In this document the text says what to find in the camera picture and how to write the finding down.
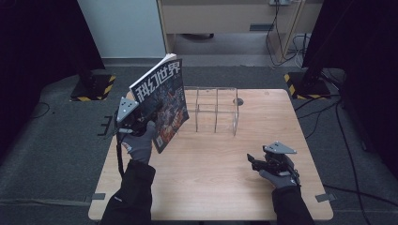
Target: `white wall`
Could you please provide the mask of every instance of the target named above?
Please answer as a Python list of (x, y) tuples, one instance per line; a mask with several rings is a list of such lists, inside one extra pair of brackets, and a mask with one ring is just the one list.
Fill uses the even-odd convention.
[(163, 58), (156, 0), (78, 0), (102, 58)]

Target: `magazine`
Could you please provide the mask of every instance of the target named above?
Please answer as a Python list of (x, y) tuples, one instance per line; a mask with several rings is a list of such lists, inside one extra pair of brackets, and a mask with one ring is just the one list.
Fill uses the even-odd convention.
[(153, 143), (161, 153), (189, 119), (182, 81), (182, 59), (176, 59), (172, 53), (166, 54), (156, 66), (133, 83), (130, 90), (140, 104), (142, 114), (158, 111), (157, 134)]

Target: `gray glove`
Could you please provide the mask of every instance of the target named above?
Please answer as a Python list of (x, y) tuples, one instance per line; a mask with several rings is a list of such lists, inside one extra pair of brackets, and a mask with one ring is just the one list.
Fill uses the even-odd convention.
[(122, 145), (127, 149), (133, 160), (149, 163), (152, 153), (152, 138), (156, 133), (155, 122), (149, 121), (146, 124), (146, 133), (141, 137), (127, 135)]
[[(293, 161), (289, 157), (287, 157), (287, 156), (285, 156), (285, 157), (286, 157), (285, 160), (289, 164), (289, 167), (291, 167), (291, 169), (294, 170), (295, 164), (293, 163)], [(296, 183), (296, 180), (292, 176), (292, 174), (277, 176), (277, 175), (273, 175), (265, 170), (259, 171), (259, 174), (262, 177), (269, 180), (272, 183), (272, 185), (275, 186), (277, 189), (288, 187), (288, 186), (297, 186), (298, 185)]]

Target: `gray carpet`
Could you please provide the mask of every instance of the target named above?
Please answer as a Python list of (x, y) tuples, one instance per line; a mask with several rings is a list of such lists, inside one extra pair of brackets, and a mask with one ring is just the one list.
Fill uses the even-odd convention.
[[(107, 70), (116, 75), (116, 80), (110, 95), (103, 101), (69, 101), (77, 76), (53, 83), (42, 91), (41, 103), (0, 167), (1, 200), (68, 200), (88, 205), (111, 142), (109, 135), (101, 136), (106, 129), (104, 124), (113, 116), (120, 98), (129, 91), (129, 85), (148, 71), (148, 67), (108, 67)], [(185, 85), (287, 90), (283, 75), (298, 70), (297, 67), (184, 67), (183, 76)], [(331, 85), (329, 90), (337, 94)], [(322, 110), (338, 99), (315, 100), (298, 110), (297, 115), (301, 117)], [(292, 99), (295, 108), (305, 102), (307, 100)], [(335, 109), (322, 112), (318, 121), (317, 114), (299, 121), (304, 136), (316, 128), (307, 142), (322, 182), (354, 190), (353, 170)], [(354, 159), (360, 191), (398, 203), (397, 180), (377, 154), (361, 149), (360, 138), (350, 118), (341, 105), (337, 109)], [(366, 224), (355, 193), (328, 187), (326, 190), (337, 196), (337, 200), (331, 202), (334, 218), (316, 224)], [(398, 207), (369, 197), (362, 197), (362, 201), (372, 224), (398, 224)], [(95, 224), (88, 218), (87, 205), (2, 204), (0, 225)], [(157, 221), (156, 224), (197, 223)]]

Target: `metal bracket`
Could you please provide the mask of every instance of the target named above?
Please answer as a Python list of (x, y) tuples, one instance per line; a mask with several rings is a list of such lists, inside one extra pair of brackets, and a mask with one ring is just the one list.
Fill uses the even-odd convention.
[(270, 152), (274, 154), (296, 154), (297, 151), (291, 149), (290, 147), (282, 144), (281, 142), (275, 142), (271, 145), (263, 146), (264, 152)]
[(125, 97), (120, 99), (119, 110), (117, 112), (116, 121), (120, 123), (123, 121), (126, 116), (128, 116), (137, 106), (139, 103), (135, 100), (130, 100)]
[(105, 199), (105, 193), (94, 193), (93, 196), (91, 196), (91, 200), (104, 200)]
[(327, 194), (327, 193), (321, 195), (315, 195), (315, 198), (319, 203), (324, 201), (331, 202), (337, 199), (337, 197), (334, 194)]

